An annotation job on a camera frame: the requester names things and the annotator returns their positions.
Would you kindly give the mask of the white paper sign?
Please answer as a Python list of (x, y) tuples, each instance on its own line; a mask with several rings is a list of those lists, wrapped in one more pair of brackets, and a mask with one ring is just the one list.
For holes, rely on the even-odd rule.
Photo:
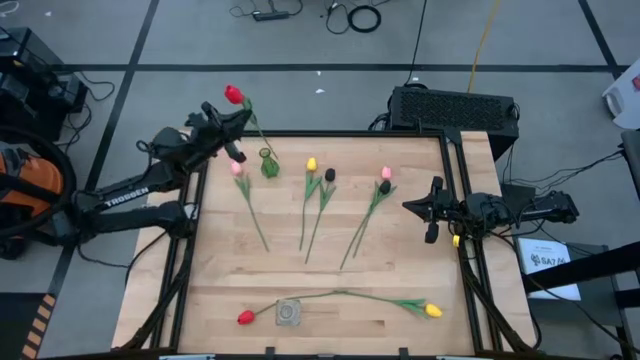
[(563, 286), (551, 287), (556, 284), (552, 275), (557, 275), (555, 268), (572, 261), (572, 254), (567, 245), (552, 240), (521, 237), (517, 239), (518, 255), (522, 272), (533, 275), (533, 283), (527, 294), (533, 300), (561, 300), (562, 298), (579, 302), (582, 300), (579, 286), (576, 283), (566, 283)]

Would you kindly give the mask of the green glass vase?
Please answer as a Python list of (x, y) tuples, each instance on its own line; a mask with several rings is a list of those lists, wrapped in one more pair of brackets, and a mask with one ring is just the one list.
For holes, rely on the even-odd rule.
[(280, 166), (272, 156), (272, 151), (269, 148), (261, 148), (259, 150), (259, 156), (262, 159), (262, 163), (261, 163), (262, 175), (268, 179), (277, 177), (280, 172)]

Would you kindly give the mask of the dark grey side cart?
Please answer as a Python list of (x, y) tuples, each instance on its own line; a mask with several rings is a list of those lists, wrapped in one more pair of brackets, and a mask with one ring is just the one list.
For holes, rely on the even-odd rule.
[[(630, 250), (640, 250), (640, 245), (627, 245), (609, 249), (605, 245), (581, 245), (562, 243), (569, 247), (572, 261), (558, 266), (552, 275), (556, 284), (551, 287), (576, 283), (582, 300), (533, 300), (528, 304), (537, 320), (564, 326), (597, 328), (616, 343), (612, 360), (640, 360), (640, 343), (632, 339), (625, 311), (640, 309), (640, 259), (633, 260)], [(533, 283), (533, 275), (525, 275), (527, 294)]]

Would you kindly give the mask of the clear cut-glass vase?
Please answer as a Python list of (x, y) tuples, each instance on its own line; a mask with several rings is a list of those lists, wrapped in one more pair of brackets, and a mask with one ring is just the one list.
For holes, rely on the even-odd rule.
[(299, 326), (301, 323), (301, 302), (298, 299), (278, 300), (275, 322), (277, 326)]

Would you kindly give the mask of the black computer case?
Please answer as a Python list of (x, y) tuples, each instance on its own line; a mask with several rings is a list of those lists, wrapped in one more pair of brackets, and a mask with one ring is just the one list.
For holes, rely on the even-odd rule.
[(396, 87), (387, 106), (393, 130), (440, 130), (452, 136), (464, 131), (484, 132), (495, 160), (519, 138), (520, 109), (511, 97), (412, 84)]

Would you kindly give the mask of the black equipment box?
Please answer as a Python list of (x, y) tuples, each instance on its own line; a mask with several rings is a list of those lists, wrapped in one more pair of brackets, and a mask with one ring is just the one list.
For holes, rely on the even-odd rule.
[(28, 27), (0, 26), (0, 125), (60, 139), (68, 115), (79, 113), (87, 86)]

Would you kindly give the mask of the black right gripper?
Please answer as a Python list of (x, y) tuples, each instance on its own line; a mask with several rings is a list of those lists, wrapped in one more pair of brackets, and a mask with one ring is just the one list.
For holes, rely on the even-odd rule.
[(427, 196), (402, 203), (404, 208), (428, 223), (425, 234), (425, 242), (428, 244), (433, 244), (438, 239), (439, 221), (445, 221), (450, 225), (454, 236), (464, 237), (468, 233), (460, 203), (450, 190), (443, 188), (443, 185), (444, 180), (435, 176)]

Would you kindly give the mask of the white plastic device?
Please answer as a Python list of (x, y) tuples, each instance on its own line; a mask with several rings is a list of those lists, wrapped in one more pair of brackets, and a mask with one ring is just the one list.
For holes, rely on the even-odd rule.
[(622, 74), (602, 94), (613, 123), (627, 130), (640, 129), (640, 72)]

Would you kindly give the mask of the yellow artificial tulip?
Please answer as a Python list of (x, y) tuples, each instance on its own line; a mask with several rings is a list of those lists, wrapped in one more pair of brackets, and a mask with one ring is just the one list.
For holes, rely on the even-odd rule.
[(356, 293), (352, 291), (338, 291), (338, 294), (391, 303), (391, 304), (394, 304), (395, 306), (401, 307), (423, 318), (439, 318), (443, 315), (442, 310), (437, 305), (429, 303), (426, 299), (423, 299), (423, 298), (391, 299), (391, 298), (378, 297), (374, 295)]
[(301, 225), (301, 237), (300, 237), (299, 249), (302, 249), (304, 244), (306, 204), (321, 182), (321, 179), (315, 176), (317, 169), (318, 169), (318, 164), (317, 164), (316, 158), (310, 157), (306, 162), (305, 192), (304, 192), (304, 200), (303, 200), (302, 212), (301, 212), (302, 225)]

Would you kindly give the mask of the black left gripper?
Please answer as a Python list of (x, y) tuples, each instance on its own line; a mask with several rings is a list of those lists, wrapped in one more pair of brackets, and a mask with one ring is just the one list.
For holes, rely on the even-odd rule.
[(192, 128), (189, 141), (192, 154), (187, 162), (203, 163), (210, 157), (216, 157), (220, 149), (224, 149), (232, 160), (245, 162), (246, 155), (236, 143), (241, 140), (253, 111), (240, 109), (223, 114), (209, 102), (203, 102), (201, 110), (201, 113), (190, 114), (185, 123)]

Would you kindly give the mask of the red artificial tulip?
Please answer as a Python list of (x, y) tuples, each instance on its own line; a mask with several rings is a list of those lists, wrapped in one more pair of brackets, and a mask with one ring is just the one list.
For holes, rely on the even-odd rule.
[[(246, 96), (239, 88), (233, 85), (227, 85), (224, 90), (224, 95), (230, 103), (234, 105), (241, 105), (244, 110), (253, 110), (253, 104), (251, 99), (248, 96)], [(249, 122), (256, 128), (260, 137), (265, 142), (267, 148), (271, 151), (271, 154), (275, 158), (278, 158), (278, 155), (276, 154), (275, 150), (269, 143), (267, 137), (264, 135), (255, 114), (253, 114), (250, 117)]]

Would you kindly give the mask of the long green stem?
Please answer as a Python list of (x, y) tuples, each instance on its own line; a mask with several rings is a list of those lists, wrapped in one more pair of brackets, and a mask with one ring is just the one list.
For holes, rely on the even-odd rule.
[[(294, 297), (286, 297), (286, 300), (302, 300), (302, 299), (312, 299), (312, 298), (321, 298), (321, 297), (327, 297), (327, 296), (332, 296), (332, 295), (344, 295), (345, 291), (344, 290), (333, 290), (330, 292), (325, 292), (325, 293), (320, 293), (320, 294), (314, 294), (314, 295), (302, 295), (302, 296), (294, 296)], [(261, 313), (266, 312), (267, 310), (275, 307), (277, 305), (277, 301), (274, 301), (272, 304), (257, 310), (257, 311), (252, 311), (252, 310), (245, 310), (242, 313), (240, 313), (237, 317), (237, 323), (239, 325), (249, 325), (251, 323), (253, 323), (256, 320), (256, 317), (258, 315), (260, 315)]]

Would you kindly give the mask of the pink artificial tulip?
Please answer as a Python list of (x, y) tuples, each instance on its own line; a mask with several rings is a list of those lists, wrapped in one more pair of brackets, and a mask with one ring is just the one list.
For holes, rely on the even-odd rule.
[(234, 182), (236, 184), (236, 186), (239, 188), (239, 190), (242, 193), (242, 196), (244, 197), (246, 203), (247, 203), (247, 207), (249, 209), (249, 213), (251, 215), (252, 221), (255, 225), (256, 231), (258, 233), (258, 236), (265, 248), (265, 250), (267, 252), (270, 251), (269, 249), (269, 245), (268, 242), (262, 232), (262, 229), (259, 225), (259, 222), (257, 220), (256, 214), (255, 214), (255, 210), (253, 208), (252, 205), (252, 201), (251, 201), (251, 181), (250, 181), (250, 177), (249, 174), (246, 173), (243, 169), (243, 167), (241, 166), (240, 163), (236, 162), (236, 161), (232, 161), (231, 162), (231, 173), (233, 175), (233, 179)]
[(381, 170), (381, 179), (382, 182), (380, 184), (375, 183), (375, 189), (374, 189), (374, 194), (373, 194), (373, 198), (371, 201), (371, 204), (369, 206), (369, 209), (363, 219), (362, 225), (360, 227), (360, 229), (357, 231), (357, 235), (356, 235), (356, 248), (354, 250), (354, 253), (352, 255), (353, 258), (356, 257), (361, 242), (364, 238), (364, 234), (367, 228), (367, 225), (369, 223), (370, 217), (372, 216), (375, 208), (383, 201), (385, 200), (394, 190), (394, 188), (392, 187), (391, 184), (391, 178), (392, 178), (392, 170), (390, 167), (385, 166), (382, 168)]

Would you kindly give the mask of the black aluminium table frame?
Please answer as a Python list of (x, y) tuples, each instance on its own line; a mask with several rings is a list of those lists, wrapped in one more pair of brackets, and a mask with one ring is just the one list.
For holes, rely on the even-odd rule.
[[(456, 150), (440, 134), (381, 132), (273, 132), (280, 174), (260, 172), (261, 141), (243, 140), (251, 178), (251, 201), (268, 242), (258, 236), (247, 203), (232, 179), (227, 156), (209, 162), (195, 176), (189, 199), (200, 205), (192, 240), (155, 244), (154, 232), (139, 235), (144, 256), (132, 270), (114, 344), (122, 345), (168, 288), (185, 250), (191, 265), (186, 283), (170, 303), (150, 341), (186, 353), (277, 356), (469, 355), (477, 349), (506, 349), (479, 301), (460, 273), (450, 234), (426, 244), (426, 227), (402, 203), (424, 196), (435, 176), (460, 179)], [(319, 190), (307, 201), (305, 236), (299, 249), (306, 162), (315, 157), (316, 177), (336, 171), (336, 190), (322, 214), (308, 263), (319, 210)], [(375, 209), (355, 258), (341, 262), (371, 203), (381, 170), (392, 170), (391, 196)], [(286, 297), (333, 290), (391, 299), (426, 299), (443, 312), (423, 318), (391, 303), (332, 295), (302, 299), (299, 326), (277, 326), (276, 306), (249, 325), (239, 325), (245, 310), (257, 311)]]

